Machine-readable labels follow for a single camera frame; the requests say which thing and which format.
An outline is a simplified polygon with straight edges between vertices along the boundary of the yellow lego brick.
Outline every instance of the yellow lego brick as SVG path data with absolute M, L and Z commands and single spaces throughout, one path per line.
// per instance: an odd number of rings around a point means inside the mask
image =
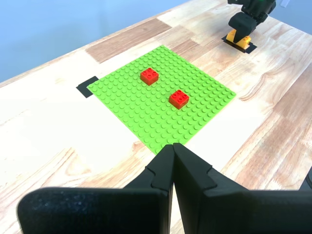
M 233 29 L 227 36 L 226 36 L 226 40 L 234 43 L 234 37 L 235 37 L 235 34 L 236 34 L 236 30 Z M 249 47 L 249 43 L 251 41 L 251 37 L 249 36 L 246 36 L 244 37 L 242 40 L 240 40 L 238 43 L 234 43 L 236 45 L 238 45 L 239 47 L 243 48 L 244 50 L 246 50 L 248 47 Z

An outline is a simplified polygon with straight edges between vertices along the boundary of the red lego brick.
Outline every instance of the red lego brick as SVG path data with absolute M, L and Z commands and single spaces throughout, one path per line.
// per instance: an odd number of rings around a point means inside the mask
M 169 102 L 177 109 L 181 109 L 189 101 L 189 99 L 189 96 L 181 90 L 178 90 L 169 97 Z
M 145 82 L 147 85 L 151 85 L 158 80 L 158 73 L 154 71 L 152 68 L 148 68 L 144 72 L 141 73 L 141 80 Z

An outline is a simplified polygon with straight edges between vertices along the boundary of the light blue background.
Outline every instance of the light blue background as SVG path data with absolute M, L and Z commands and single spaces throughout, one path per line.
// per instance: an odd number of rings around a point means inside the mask
M 0 82 L 184 2 L 2 0 Z M 311 9 L 312 0 L 291 0 L 271 16 L 312 34 Z

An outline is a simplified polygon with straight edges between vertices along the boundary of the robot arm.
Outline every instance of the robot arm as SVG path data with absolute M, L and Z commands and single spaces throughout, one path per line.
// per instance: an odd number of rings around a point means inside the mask
M 234 15 L 229 21 L 229 25 L 236 30 L 234 43 L 252 33 L 276 7 L 275 0 L 228 0 L 228 4 L 243 5 L 242 12 Z

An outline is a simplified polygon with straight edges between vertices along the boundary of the wood grain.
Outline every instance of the wood grain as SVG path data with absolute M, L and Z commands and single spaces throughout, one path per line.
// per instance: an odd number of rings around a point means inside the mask
M 176 52 L 178 55 L 185 58 L 187 61 L 193 62 L 195 59 L 207 53 L 208 49 L 194 42 L 193 40 L 188 39 L 185 42 L 181 43 L 180 45 L 177 45 L 176 47 L 172 48 L 172 51 Z
M 249 189 L 298 189 L 312 164 L 312 64 L 222 172 Z
M 155 156 L 76 86 L 164 44 L 237 93 L 187 144 L 250 189 L 298 189 L 312 166 L 312 36 L 268 18 L 244 54 L 221 38 L 240 8 L 191 0 L 0 84 L 0 233 L 45 186 L 117 187 Z M 184 233 L 174 192 L 171 232 Z
M 141 42 L 169 30 L 170 28 L 170 26 L 158 19 L 152 19 L 135 28 L 129 29 L 122 34 L 118 34 L 111 39 L 96 44 L 86 51 L 96 61 L 102 63 Z

